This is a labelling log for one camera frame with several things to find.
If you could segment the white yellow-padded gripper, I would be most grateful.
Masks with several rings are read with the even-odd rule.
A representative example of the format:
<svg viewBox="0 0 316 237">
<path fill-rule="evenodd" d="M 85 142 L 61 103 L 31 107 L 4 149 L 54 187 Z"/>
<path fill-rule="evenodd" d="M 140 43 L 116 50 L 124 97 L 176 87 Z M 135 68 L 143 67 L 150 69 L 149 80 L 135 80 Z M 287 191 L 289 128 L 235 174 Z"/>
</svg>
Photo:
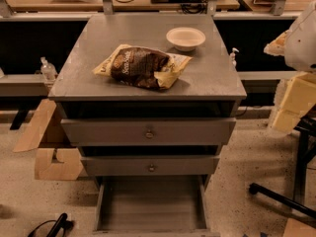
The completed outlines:
<svg viewBox="0 0 316 237">
<path fill-rule="evenodd" d="M 281 33 L 264 47 L 264 53 L 271 56 L 285 56 L 288 35 L 289 30 Z"/>
</svg>

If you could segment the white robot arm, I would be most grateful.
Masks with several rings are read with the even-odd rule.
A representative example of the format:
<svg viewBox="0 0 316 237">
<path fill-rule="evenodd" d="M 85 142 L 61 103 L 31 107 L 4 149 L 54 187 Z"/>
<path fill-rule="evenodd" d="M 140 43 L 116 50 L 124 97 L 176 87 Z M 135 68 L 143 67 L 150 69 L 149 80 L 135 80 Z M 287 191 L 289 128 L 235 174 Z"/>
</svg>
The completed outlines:
<svg viewBox="0 0 316 237">
<path fill-rule="evenodd" d="M 316 72 L 316 1 L 312 1 L 288 30 L 268 43 L 264 53 L 283 56 L 297 71 Z"/>
</svg>

